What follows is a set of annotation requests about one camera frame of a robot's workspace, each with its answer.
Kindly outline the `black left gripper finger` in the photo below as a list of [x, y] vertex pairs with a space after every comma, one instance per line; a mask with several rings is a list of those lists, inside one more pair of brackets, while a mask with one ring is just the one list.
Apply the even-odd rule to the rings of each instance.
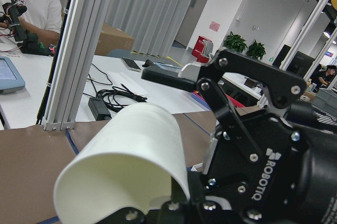
[[187, 197], [179, 183], [171, 177], [171, 201], [174, 203], [185, 203]]

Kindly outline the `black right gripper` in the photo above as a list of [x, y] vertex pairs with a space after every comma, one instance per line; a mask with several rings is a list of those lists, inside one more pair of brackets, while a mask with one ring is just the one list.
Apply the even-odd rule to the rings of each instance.
[[[225, 73], [260, 81], [268, 109], [240, 116], [219, 86]], [[336, 125], [282, 118], [304, 92], [304, 79], [227, 49], [178, 72], [146, 61], [142, 78], [200, 92], [218, 120], [202, 174], [207, 195], [231, 206], [217, 220], [336, 223]], [[189, 171], [187, 180], [190, 202], [204, 202], [200, 174]]]

